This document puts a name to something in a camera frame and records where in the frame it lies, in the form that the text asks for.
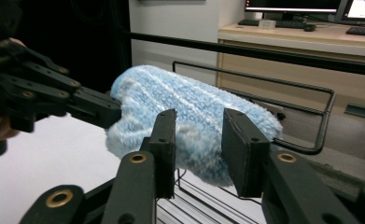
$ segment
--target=wooden cabinet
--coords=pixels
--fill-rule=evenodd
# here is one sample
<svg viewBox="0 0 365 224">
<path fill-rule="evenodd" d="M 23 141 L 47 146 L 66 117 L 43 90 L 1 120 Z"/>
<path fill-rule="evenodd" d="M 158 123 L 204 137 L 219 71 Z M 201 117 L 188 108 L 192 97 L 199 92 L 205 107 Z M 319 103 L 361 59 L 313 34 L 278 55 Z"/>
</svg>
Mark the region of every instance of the wooden cabinet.
<svg viewBox="0 0 365 224">
<path fill-rule="evenodd" d="M 365 62 L 365 36 L 346 35 L 348 26 L 318 25 L 314 32 L 301 29 L 261 30 L 254 26 L 232 24 L 218 33 L 218 42 L 255 49 L 272 49 L 304 55 Z M 278 63 L 219 53 L 218 67 L 264 77 L 326 87 L 336 92 L 332 114 L 361 119 L 344 113 L 347 105 L 365 106 L 365 76 L 326 69 Z M 322 110 L 326 95 L 257 81 L 246 77 L 218 74 L 217 84 L 238 91 Z"/>
</svg>

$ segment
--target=fuzzy blue cloth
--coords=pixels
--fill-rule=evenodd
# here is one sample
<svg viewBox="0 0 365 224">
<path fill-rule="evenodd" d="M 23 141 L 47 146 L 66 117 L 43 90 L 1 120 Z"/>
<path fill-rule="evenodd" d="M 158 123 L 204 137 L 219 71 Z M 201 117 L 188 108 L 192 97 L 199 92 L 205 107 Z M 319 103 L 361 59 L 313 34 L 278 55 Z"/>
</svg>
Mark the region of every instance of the fuzzy blue cloth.
<svg viewBox="0 0 365 224">
<path fill-rule="evenodd" d="M 111 96 L 121 101 L 122 118 L 107 130 L 109 151 L 122 158 L 139 150 L 143 138 L 151 135 L 157 115 L 174 108 L 176 167 L 215 186 L 232 185 L 220 146 L 225 107 L 247 114 L 269 140 L 281 138 L 282 126 L 265 108 L 154 66 L 124 72 L 114 82 Z"/>
</svg>

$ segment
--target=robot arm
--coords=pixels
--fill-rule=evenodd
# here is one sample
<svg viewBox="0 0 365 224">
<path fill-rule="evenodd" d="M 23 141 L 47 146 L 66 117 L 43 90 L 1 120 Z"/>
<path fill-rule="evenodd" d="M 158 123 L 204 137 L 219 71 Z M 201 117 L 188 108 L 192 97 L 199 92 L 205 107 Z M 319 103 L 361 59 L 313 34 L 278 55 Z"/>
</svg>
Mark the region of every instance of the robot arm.
<svg viewBox="0 0 365 224">
<path fill-rule="evenodd" d="M 20 16 L 18 7 L 0 1 L 0 116 L 10 116 L 11 128 L 30 133 L 37 120 L 66 113 L 102 128 L 118 121 L 119 101 L 81 86 L 66 68 L 9 39 Z"/>
</svg>

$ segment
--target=computer monitor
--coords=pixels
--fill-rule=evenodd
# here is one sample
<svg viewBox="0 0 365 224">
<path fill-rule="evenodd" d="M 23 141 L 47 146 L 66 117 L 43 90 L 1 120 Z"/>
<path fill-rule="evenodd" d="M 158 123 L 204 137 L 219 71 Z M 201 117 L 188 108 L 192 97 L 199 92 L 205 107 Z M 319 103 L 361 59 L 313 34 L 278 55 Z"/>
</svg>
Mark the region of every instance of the computer monitor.
<svg viewBox="0 0 365 224">
<path fill-rule="evenodd" d="M 365 0 L 348 0 L 342 16 L 344 21 L 365 21 Z"/>
<path fill-rule="evenodd" d="M 246 12 L 283 13 L 283 20 L 294 14 L 336 14 L 341 0 L 246 0 Z"/>
</svg>

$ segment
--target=white table surface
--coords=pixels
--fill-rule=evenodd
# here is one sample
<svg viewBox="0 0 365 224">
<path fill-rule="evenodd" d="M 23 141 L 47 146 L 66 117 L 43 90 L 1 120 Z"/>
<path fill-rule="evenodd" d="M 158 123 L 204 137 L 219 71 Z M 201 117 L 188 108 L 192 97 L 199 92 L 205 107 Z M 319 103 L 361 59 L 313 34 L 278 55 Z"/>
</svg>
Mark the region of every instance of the white table surface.
<svg viewBox="0 0 365 224">
<path fill-rule="evenodd" d="M 0 157 L 0 223 L 18 223 L 48 189 L 78 185 L 87 192 L 115 177 L 118 167 L 104 129 L 69 115 L 42 119 L 33 133 L 9 139 Z"/>
</svg>

